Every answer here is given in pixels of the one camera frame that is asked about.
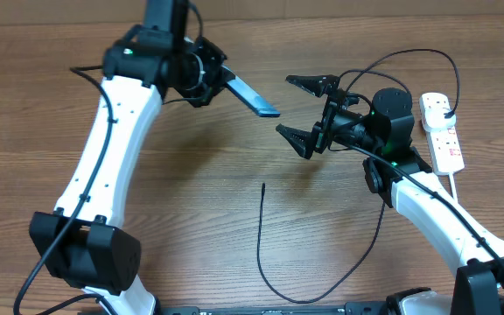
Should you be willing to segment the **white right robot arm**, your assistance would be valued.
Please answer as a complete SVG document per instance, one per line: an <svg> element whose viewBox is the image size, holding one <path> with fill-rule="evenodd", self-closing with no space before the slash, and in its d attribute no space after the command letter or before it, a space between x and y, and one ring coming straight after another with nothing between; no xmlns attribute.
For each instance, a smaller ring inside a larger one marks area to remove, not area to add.
<svg viewBox="0 0 504 315"><path fill-rule="evenodd" d="M322 118L310 131L279 124L279 132L305 159L332 144L366 155L371 193L411 221L455 276L451 296L415 288L386 299L384 314L504 314L504 241L489 233L443 188L411 144L415 119L404 86L387 87L368 100L365 115L350 111L361 94L340 88L335 75L289 75L287 82L325 97Z"/></svg>

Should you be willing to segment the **Samsung Galaxy smartphone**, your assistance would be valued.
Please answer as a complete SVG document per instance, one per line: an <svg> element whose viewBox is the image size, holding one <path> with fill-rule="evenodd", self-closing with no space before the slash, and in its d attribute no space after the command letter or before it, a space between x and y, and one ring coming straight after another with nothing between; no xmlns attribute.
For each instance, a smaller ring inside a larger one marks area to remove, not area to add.
<svg viewBox="0 0 504 315"><path fill-rule="evenodd" d="M280 116L280 112L275 107L267 102L231 69L227 66L223 66L222 70L226 75L225 87L255 115L266 118L276 118Z"/></svg>

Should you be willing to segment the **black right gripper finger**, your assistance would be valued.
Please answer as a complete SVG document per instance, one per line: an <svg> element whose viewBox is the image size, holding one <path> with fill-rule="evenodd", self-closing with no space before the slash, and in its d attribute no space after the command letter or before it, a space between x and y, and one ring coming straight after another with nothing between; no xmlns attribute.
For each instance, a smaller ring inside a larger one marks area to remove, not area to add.
<svg viewBox="0 0 504 315"><path fill-rule="evenodd" d="M312 133L278 124L276 131L291 145L295 152L304 159L312 157L314 144Z"/></svg>
<svg viewBox="0 0 504 315"><path fill-rule="evenodd" d="M332 94L340 84L340 77L332 74L320 76L288 75L285 80L318 98Z"/></svg>

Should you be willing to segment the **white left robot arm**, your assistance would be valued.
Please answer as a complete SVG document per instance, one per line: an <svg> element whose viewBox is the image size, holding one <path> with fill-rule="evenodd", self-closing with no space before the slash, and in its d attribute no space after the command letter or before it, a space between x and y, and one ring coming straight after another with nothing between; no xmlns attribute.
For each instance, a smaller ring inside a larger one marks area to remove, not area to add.
<svg viewBox="0 0 504 315"><path fill-rule="evenodd" d="M224 88L257 114L263 105L226 68L224 52L188 38L189 1L150 1L141 24L105 53L93 127L77 168L51 213L35 213L29 234L38 269L80 290L107 314L158 314L158 299L138 275L141 244L123 230L130 180L144 139L169 89L195 108Z"/></svg>

